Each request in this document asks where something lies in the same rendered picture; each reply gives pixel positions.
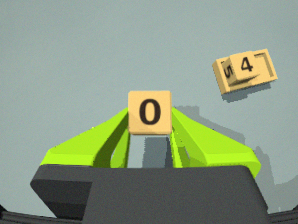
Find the yellow shallow tray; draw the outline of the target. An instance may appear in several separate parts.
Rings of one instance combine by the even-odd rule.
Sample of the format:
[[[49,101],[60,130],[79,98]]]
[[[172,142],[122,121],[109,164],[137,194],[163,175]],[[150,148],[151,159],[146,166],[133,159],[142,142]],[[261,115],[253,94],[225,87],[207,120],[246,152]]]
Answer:
[[[260,76],[252,79],[251,81],[229,86],[229,87],[221,65],[228,57],[217,59],[212,64],[212,67],[220,88],[221,95],[242,90],[245,88],[269,83],[271,81],[278,79],[267,49],[254,51],[253,54],[256,58],[258,68],[261,73]]]

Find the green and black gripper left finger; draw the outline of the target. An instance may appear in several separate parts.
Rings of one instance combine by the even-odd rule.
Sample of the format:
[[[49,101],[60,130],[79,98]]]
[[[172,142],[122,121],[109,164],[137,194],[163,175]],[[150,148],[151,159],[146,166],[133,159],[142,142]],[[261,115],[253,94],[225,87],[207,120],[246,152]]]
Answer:
[[[110,120],[49,149],[40,165],[69,164],[90,165],[96,168],[127,168],[131,137],[128,132],[128,117],[127,107]]]

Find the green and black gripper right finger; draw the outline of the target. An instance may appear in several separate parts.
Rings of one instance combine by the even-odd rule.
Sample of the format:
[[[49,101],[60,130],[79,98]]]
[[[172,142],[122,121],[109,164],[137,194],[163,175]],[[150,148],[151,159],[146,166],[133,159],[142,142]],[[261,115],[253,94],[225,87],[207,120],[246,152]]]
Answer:
[[[243,165],[256,177],[261,163],[251,148],[191,120],[174,107],[171,113],[173,167]]]

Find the tan number cube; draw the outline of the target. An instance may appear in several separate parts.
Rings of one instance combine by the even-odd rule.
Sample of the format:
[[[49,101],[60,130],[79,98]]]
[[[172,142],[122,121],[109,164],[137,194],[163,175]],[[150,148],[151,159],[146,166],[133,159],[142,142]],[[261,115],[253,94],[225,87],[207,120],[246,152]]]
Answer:
[[[128,132],[135,136],[172,133],[172,96],[170,91],[130,91]]]
[[[248,82],[261,74],[252,51],[230,55],[221,65],[228,87]]]

